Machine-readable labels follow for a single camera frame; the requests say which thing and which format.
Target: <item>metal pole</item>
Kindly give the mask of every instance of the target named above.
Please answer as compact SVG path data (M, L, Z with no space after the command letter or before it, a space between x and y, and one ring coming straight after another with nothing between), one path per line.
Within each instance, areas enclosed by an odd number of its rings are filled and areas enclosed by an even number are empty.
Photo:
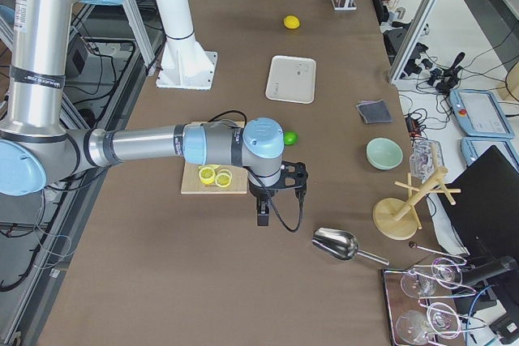
M422 0L420 3L416 16L413 18L409 31L405 34L404 41L402 42L400 50L398 50L397 56L389 70L388 81L391 84L394 84L404 71L405 64L409 61L411 53L418 42L420 32L423 30L436 1L437 0Z

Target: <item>black electronic device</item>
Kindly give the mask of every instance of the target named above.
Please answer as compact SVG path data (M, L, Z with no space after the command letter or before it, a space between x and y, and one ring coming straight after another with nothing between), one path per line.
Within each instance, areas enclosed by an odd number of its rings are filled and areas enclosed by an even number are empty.
M495 146L490 147L451 185L460 188L456 205L441 197L441 202L463 245L469 250L469 262L491 264L481 275L519 326L519 271L517 265L494 276L500 258L510 264L519 261L519 173Z

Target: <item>brown table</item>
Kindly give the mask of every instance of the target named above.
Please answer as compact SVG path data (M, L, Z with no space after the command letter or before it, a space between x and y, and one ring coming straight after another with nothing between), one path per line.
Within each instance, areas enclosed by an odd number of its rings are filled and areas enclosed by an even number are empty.
M380 234L371 209L404 198L410 152L397 91L371 0L334 12L329 0L190 0L199 42L217 50L212 90L155 87L150 78L129 128L208 119L241 109L275 118L300 135L285 160L303 161L310 177L297 234L271 216L256 227L249 194L180 195L183 160L129 162L110 170L41 345L324 345L388 344L377 263L343 263L311 244L318 227L354 233L364 250L407 267L423 256L406 241ZM299 30L282 25L297 15ZM268 69L277 54L317 61L315 101L268 100ZM367 126L355 104L384 99L392 124ZM388 172L369 165L370 139L394 139L404 163ZM275 198L288 223L297 219L292 191ZM434 246L429 217L415 239Z

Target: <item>white desk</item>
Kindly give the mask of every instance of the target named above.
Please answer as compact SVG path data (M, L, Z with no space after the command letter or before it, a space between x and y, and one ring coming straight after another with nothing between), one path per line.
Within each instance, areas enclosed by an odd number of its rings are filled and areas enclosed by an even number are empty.
M405 8L405 14L401 22L408 23L412 20L414 12L418 9L420 2L421 0L399 1L397 6ZM432 11L427 22L429 23L430 33L428 36L422 36L419 42L429 47L427 53L433 59L437 58L435 61L442 66L451 66L454 58L460 52L465 52L465 59L461 62L461 65L468 66L474 57L491 48L490 42L485 37L476 19L470 12L469 7L463 0L438 0L435 9ZM503 31L503 37L505 37L507 33L507 31ZM488 53L478 57L468 69L474 72L483 73L494 66L498 66L500 63L501 61L495 54L494 50L490 50ZM496 79L504 79L506 73L507 72L503 66L498 66L496 69L487 73L487 75ZM470 74L463 72L461 73L461 78L463 79L468 75ZM429 77L429 72L425 71L416 79L425 79L427 77ZM413 92L416 91L416 79L401 79L397 82L397 88L400 91L400 94L407 96L412 100L411 106L408 99L401 98L402 110L404 113L414 111L418 108L424 108L427 110L429 116L444 120L446 115L442 115L436 111L436 99L439 100L439 97L436 98L436 96L433 95L419 95ZM467 80L462 80L460 88L487 90L497 88L500 84L502 85L502 83L486 77L474 76ZM429 86L424 83L421 84L420 87L428 88ZM434 88L428 88L427 90L430 92L435 91ZM518 107L513 105L501 105L501 107L506 113L517 113L518 111ZM516 134L519 134L519 121L512 118L510 123ZM441 143L444 163L448 168L446 181L451 182L466 168L466 162L460 149L460 140L464 136L464 133L460 129L457 120L454 117L451 117L450 122L446 125L439 123L434 119L427 120L426 124L427 127L430 128L444 127L442 130L426 130L426 133L429 139L434 139ZM519 139L517 137L513 140L513 145L516 150L519 150ZM451 253L459 253L459 245L453 236L450 222L444 209L441 207L438 197L432 195L431 198L435 202L437 208L433 221L435 223L438 242ZM489 310L479 311L476 316L491 323L503 313L503 307L498 304L497 307L493 307ZM478 345L484 345L494 337L490 329L475 331L474 336L478 340ZM513 345L519 346L519 340L514 342Z

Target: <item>wooden base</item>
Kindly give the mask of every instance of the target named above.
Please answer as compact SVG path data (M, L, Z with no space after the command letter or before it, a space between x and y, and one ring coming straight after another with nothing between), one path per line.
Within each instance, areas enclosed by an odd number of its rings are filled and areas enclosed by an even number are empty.
M380 200L373 208L375 226L386 237L403 241L416 233L418 224L411 211L399 221L393 220L393 216L404 204L405 202L400 199L386 198Z

